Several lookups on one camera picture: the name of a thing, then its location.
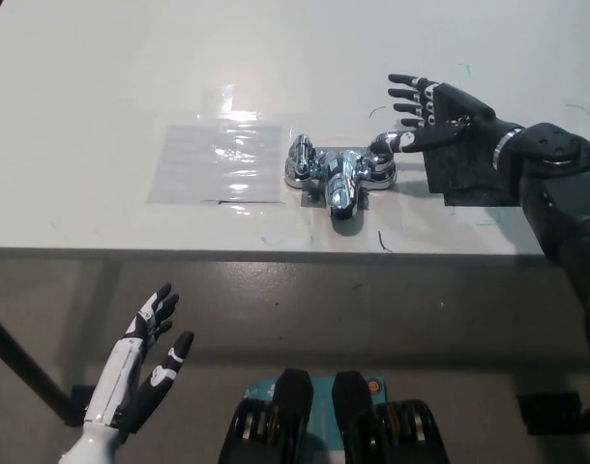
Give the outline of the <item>white and black left hand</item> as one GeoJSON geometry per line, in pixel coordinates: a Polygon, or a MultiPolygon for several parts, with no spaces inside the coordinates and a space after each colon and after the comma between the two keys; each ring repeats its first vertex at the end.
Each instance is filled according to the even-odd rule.
{"type": "Polygon", "coordinates": [[[178,301],[179,295],[167,283],[135,313],[110,352],[87,407],[86,422],[135,433],[162,403],[192,348],[194,333],[181,333],[152,373],[144,381],[139,377],[150,349],[172,327],[170,317],[178,301]]]}

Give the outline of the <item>black right hand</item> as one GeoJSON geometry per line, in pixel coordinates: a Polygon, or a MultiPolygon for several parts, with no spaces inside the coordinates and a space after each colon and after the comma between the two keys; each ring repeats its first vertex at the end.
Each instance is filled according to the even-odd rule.
{"type": "Polygon", "coordinates": [[[399,73],[389,74],[388,79],[394,85],[388,90],[396,100],[393,109],[405,116],[398,130],[383,132],[370,143],[369,150],[376,155],[442,150],[494,162],[503,144],[523,131],[449,83],[399,73]]]}

